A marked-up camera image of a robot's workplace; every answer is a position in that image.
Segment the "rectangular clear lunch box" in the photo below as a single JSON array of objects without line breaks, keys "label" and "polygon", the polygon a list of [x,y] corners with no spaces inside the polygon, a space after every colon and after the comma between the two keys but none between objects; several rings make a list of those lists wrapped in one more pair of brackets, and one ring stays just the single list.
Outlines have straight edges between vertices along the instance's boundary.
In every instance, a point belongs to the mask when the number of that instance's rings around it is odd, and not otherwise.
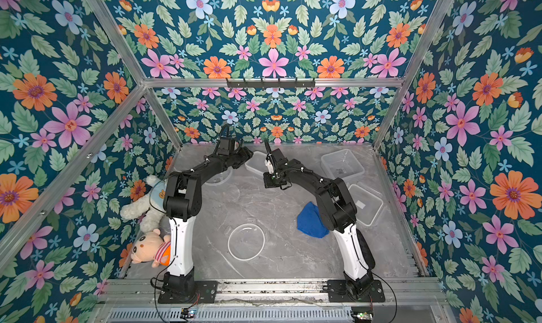
[{"label": "rectangular clear lunch box", "polygon": [[244,166],[249,172],[262,178],[264,173],[269,172],[267,154],[264,152],[255,151],[252,158],[249,159]]}]

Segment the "round clear lunch box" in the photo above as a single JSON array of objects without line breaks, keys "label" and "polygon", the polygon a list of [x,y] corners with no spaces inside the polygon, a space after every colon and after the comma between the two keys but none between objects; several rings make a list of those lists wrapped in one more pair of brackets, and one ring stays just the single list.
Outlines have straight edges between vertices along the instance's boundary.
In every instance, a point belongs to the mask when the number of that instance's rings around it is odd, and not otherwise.
[{"label": "round clear lunch box", "polygon": [[207,186],[220,186],[228,182],[228,180],[230,180],[232,175],[233,175],[233,169],[228,168],[226,171],[219,173],[217,175],[214,175],[211,179],[207,180],[205,184]]}]

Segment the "blue cleaning cloth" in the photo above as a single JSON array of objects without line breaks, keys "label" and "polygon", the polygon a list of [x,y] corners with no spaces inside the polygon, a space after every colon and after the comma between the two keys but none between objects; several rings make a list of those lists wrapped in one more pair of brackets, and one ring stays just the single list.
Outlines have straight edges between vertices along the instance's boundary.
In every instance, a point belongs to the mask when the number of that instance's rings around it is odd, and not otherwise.
[{"label": "blue cleaning cloth", "polygon": [[323,224],[319,208],[312,202],[307,203],[296,218],[297,229],[313,238],[324,238],[330,231]]}]

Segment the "square clear lunch box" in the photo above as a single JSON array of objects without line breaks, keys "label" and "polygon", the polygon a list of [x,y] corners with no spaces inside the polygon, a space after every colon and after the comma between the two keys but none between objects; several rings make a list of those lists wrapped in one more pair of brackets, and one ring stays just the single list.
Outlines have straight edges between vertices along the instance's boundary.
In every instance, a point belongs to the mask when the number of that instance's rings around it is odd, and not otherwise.
[{"label": "square clear lunch box", "polygon": [[350,179],[365,173],[364,166],[349,149],[323,155],[320,163],[326,176],[331,179]]}]

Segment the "round clear box lid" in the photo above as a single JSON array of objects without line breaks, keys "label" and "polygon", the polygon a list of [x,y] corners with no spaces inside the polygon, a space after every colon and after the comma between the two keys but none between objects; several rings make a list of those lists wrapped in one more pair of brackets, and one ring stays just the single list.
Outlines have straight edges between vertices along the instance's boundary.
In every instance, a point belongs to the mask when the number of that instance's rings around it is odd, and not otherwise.
[{"label": "round clear box lid", "polygon": [[265,247],[265,234],[255,224],[242,224],[231,232],[227,248],[230,255],[241,262],[258,257]]}]

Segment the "square clear box lid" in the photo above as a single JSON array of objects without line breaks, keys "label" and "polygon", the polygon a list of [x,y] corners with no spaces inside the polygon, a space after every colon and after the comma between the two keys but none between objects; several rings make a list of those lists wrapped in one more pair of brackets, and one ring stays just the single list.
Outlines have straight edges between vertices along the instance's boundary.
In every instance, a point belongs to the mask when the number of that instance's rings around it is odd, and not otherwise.
[{"label": "square clear box lid", "polygon": [[367,189],[352,184],[348,187],[357,208],[356,218],[359,224],[371,227],[375,224],[383,207],[383,200]]}]

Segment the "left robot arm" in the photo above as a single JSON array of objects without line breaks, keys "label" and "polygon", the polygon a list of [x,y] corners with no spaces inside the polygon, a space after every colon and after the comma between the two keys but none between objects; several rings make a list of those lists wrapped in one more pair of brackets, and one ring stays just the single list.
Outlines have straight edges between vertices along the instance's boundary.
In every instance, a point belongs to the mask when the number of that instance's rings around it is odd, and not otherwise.
[{"label": "left robot arm", "polygon": [[203,205],[202,186],[228,169],[238,169],[253,152],[232,137],[221,137],[213,152],[187,170],[169,176],[163,208],[170,225],[170,259],[160,303],[188,302],[198,295],[193,263],[193,230]]}]

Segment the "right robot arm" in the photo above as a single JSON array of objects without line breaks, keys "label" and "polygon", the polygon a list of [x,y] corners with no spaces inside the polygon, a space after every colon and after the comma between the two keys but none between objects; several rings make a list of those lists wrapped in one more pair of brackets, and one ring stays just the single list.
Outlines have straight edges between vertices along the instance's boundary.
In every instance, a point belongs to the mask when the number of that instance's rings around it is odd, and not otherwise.
[{"label": "right robot arm", "polygon": [[316,199],[320,221],[337,240],[344,265],[346,292],[355,301],[369,294],[374,282],[375,259],[363,234],[357,228],[357,206],[346,183],[329,179],[306,168],[297,159],[286,158],[279,149],[265,142],[263,175],[266,188],[286,190],[301,186]]}]

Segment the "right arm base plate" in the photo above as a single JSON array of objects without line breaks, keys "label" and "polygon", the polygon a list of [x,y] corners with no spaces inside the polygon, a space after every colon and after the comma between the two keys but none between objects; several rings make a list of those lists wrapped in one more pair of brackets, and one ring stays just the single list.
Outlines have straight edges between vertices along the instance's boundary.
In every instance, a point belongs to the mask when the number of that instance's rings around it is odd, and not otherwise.
[{"label": "right arm base plate", "polygon": [[360,287],[347,280],[330,279],[323,286],[331,303],[385,303],[385,294],[380,281],[372,281]]}]

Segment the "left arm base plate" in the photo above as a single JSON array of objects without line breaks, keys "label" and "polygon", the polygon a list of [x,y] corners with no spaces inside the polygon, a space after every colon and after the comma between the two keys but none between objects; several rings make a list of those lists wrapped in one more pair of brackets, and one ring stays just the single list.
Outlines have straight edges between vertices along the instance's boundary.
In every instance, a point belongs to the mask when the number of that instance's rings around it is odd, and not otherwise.
[{"label": "left arm base plate", "polygon": [[199,304],[214,303],[218,282],[180,280],[166,281],[158,298],[159,304]]}]

